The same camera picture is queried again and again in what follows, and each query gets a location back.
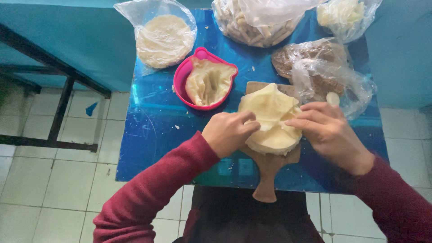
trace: dark pants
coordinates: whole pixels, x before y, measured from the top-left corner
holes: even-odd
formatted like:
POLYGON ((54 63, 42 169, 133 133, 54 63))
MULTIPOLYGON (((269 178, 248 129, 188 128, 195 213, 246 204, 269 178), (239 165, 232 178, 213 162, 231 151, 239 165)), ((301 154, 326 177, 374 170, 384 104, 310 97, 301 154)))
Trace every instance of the dark pants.
POLYGON ((191 242, 316 242, 304 192, 276 191, 274 203, 256 201, 252 193, 252 189, 195 186, 192 208, 200 215, 191 242))

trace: black metal frame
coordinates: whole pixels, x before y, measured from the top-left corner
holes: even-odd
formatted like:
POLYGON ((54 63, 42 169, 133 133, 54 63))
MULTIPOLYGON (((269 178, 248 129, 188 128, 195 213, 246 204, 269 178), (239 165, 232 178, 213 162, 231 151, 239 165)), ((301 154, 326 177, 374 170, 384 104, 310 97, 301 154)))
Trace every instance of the black metal frame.
POLYGON ((35 84, 32 81, 15 75, 14 73, 64 75, 67 77, 60 97, 60 101, 57 106, 57 111, 55 113, 54 120, 50 129, 50 133, 48 135, 48 139, 45 140, 28 137, 0 135, 0 144, 67 148, 96 152, 98 150, 98 144, 77 144, 61 142, 57 141, 57 137, 60 132, 61 123, 63 121, 64 113, 66 112, 66 107, 69 102, 69 98, 72 93, 73 84, 75 83, 75 81, 97 92, 105 99, 111 98, 111 91, 103 87, 101 84, 97 83, 87 75, 79 72, 72 66, 49 54, 44 49, 32 43, 25 37, 18 35, 17 33, 2 24, 0 24, 0 41, 45 65, 0 65, 0 79, 8 80, 24 86, 26 88, 26 91, 40 93, 41 87, 38 84, 35 84))

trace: wooden cutting board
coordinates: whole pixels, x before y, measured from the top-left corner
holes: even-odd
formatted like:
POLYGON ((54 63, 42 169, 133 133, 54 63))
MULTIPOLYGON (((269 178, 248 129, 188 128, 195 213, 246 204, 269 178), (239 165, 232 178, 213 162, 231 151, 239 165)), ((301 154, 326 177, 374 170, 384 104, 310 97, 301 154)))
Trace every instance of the wooden cutting board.
MULTIPOLYGON (((258 91, 269 83, 250 81, 246 86, 246 94, 258 91)), ((277 84, 277 89, 291 97, 294 97, 294 86, 277 84)), ((276 194, 274 193, 274 177, 279 170, 287 164, 298 163, 300 159, 300 144, 298 144, 286 156, 274 155, 267 153, 265 155, 251 150, 245 145, 241 151, 249 155, 260 169, 260 184, 255 189, 253 197, 261 202, 276 202, 276 194)))

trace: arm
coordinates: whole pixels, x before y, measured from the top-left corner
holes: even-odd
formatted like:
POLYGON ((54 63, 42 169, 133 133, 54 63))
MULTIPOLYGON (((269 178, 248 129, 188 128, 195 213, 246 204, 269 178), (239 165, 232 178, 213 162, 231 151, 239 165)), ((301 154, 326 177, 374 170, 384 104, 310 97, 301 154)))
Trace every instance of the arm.
POLYGON ((252 112, 214 115, 197 132, 124 185, 93 220, 94 242, 153 242, 151 222, 169 199, 213 164, 243 145, 260 125, 252 112))
POLYGON ((373 210, 389 242, 432 240, 432 205, 381 158, 359 178, 354 194, 373 210))
POLYGON ((285 124, 303 129, 319 154, 357 178, 354 194, 373 210, 388 240, 431 241, 432 205, 363 146, 340 108, 312 102, 300 109, 285 124))
POLYGON ((112 196, 93 220, 94 242, 153 242, 150 223, 184 184, 219 161, 197 132, 112 196))

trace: blue wall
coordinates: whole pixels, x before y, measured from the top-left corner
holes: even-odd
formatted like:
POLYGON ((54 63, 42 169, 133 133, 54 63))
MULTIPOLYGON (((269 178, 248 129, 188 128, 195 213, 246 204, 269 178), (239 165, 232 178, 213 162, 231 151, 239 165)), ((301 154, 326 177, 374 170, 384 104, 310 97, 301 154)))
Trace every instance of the blue wall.
POLYGON ((366 40, 381 106, 432 104, 431 0, 384 0, 366 40))
MULTIPOLYGON (((0 2, 1 23, 109 89, 130 89, 135 40, 132 25, 112 8, 121 0, 0 2)), ((188 8, 210 8, 211 3, 180 2, 188 8)), ((431 11, 431 0, 384 0, 378 8, 366 39, 381 106, 418 108, 432 104, 431 11)), ((52 85, 57 80, 46 83, 52 85)))

